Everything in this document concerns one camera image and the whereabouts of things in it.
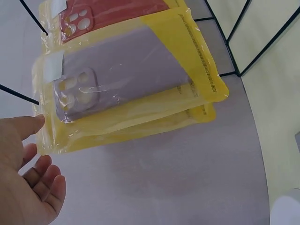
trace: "fingers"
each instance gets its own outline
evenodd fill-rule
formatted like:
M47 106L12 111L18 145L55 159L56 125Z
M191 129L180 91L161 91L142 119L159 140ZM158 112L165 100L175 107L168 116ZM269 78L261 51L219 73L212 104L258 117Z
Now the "fingers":
M29 163L37 154L37 145L36 144L28 144L24 147L24 157L21 168Z
M51 165L52 160L50 156L41 156L33 168L29 169L23 178L27 181L29 186L33 188L46 173L48 167Z
M60 213L66 197L66 180L64 176L55 177L50 189L50 194L45 200L45 207L49 211L50 222Z
M60 175L60 169L55 165L49 166L46 173L32 189L42 202L45 201L50 194L50 188L58 175Z
M6 122L12 124L17 130L20 138L25 140L30 135L36 134L44 125L45 118L43 115L36 117L24 116L5 119Z

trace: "human hand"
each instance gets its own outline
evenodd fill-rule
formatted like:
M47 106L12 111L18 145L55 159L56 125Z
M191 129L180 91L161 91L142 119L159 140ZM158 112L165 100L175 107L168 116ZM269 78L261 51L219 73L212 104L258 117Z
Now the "human hand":
M47 225L60 213L66 196L65 178L41 156L23 176L18 171L37 154L22 140L37 133L43 115L0 120L0 221L6 225Z

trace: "black metal rod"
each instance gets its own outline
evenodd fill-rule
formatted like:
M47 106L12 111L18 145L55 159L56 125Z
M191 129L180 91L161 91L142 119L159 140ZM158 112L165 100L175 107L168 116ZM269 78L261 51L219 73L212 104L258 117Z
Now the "black metal rod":
M277 39L285 32L285 30L291 25L291 23L300 14L300 7L294 12L290 19L283 25L283 27L277 32L277 34L271 39L271 41L258 53L258 55L250 62L250 64L241 72L240 76L243 76L260 58L261 56L277 41Z
M235 71L232 71L232 72L229 72L229 73L224 73L224 74L220 74L220 77L223 77L223 76L230 76L230 75L234 75L236 74Z
M12 95L14 95L14 96L16 96L16 97L18 97L18 98L21 98L21 99L26 100L26 101L28 101L28 102L31 102L31 103L33 103L33 104L39 105L39 102L38 102L38 101L36 101L36 100L34 100L34 99L30 98L30 97L27 97L27 96L25 96L25 95L22 95L22 94L20 94L19 92L16 92L16 91L14 91L14 90L11 90L10 88L7 88L7 87L5 87L5 86L3 86L3 85L1 85L1 84L0 84L0 90L3 90L3 91L5 91L5 92L7 92L7 93L9 93L9 94L12 94Z
M206 21L206 20L213 20L213 17L206 17L206 18L201 18L201 19L195 19L195 22L200 22L200 21Z
M241 11L238 20L236 21L236 23L235 23L235 25L234 25L232 31L230 32L230 35L229 35L229 37L228 37L228 39L227 39L227 43L230 42L231 38L233 37L234 33L236 32L236 30L237 30L237 28L238 28L240 22L242 21L242 19L243 19L245 13L246 13L246 11L247 11L247 9L249 8L249 5L250 5L251 2L252 2L252 0L247 0L247 1L246 1L245 6L244 6L244 8L243 8L242 11Z
M32 13L32 11L29 9L29 7L26 5L26 3L24 2L24 0L20 0L21 4L24 6L24 8L26 9L26 11L29 13L29 15L31 16L31 18L34 20L34 22L36 22L36 24L38 25L38 27L44 32L46 33L46 35L48 36L48 32L44 29L44 27L41 25L41 23L38 21L38 19L34 16L34 14Z
M224 34L224 32L223 32L223 30L222 30L222 28L221 28L221 26L220 26L220 23L219 23L218 19L216 18L216 15L215 15L214 12L212 11L212 9L211 9L210 4L208 3L208 1L207 1L207 0L204 0L204 2L205 2L205 4L207 5L207 7L208 7L208 9L209 9L209 11L210 11L210 13L211 13L211 15L212 15L214 21L215 21L216 24L217 24L217 27L218 27L219 31L220 31L220 33L221 33L221 36L222 36L223 41L224 41L224 43L225 43L225 45L226 45L227 51L228 51L228 53L229 53L229 56L230 56L230 58L231 58L231 60L232 60L232 64L233 64L235 73L236 73L237 76L240 76L240 71L239 71L238 65L236 64L235 58L234 58L233 53L232 53L232 51L231 51L231 49L230 49L230 46L229 46L228 43L227 43L225 34Z

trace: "white label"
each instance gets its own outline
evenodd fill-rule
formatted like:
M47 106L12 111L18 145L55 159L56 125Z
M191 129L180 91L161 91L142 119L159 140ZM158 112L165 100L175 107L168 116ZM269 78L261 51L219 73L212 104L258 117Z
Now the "white label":
M67 9L67 0L51 1L51 17L55 18L59 13Z
M50 83L61 78L64 53L65 51L63 50L45 56L43 67L45 83Z

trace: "clear plastic packaging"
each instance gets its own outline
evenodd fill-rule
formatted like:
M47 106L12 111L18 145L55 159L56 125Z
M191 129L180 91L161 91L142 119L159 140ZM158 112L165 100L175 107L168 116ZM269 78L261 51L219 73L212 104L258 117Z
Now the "clear plastic packaging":
M50 32L51 47L115 23L177 7L186 8L184 0L67 0L67 8L53 18L52 1L48 0L39 11Z
M55 144L53 144L53 140L49 138L48 131L43 128L42 131L37 134L37 146L41 154L68 153L165 133L192 124L207 123L213 121L215 117L216 113L212 104L207 104L106 135L82 136L77 133L74 133L74 135L62 134L61 136L57 136Z
M61 50L60 78L45 82L45 64ZM109 25L48 48L33 68L33 86L40 100L36 113L46 117L42 148L58 153L110 143L106 137L116 132L116 141L140 137L126 130L228 97L187 8ZM170 131L182 121L137 133ZM101 142L78 144L92 137Z

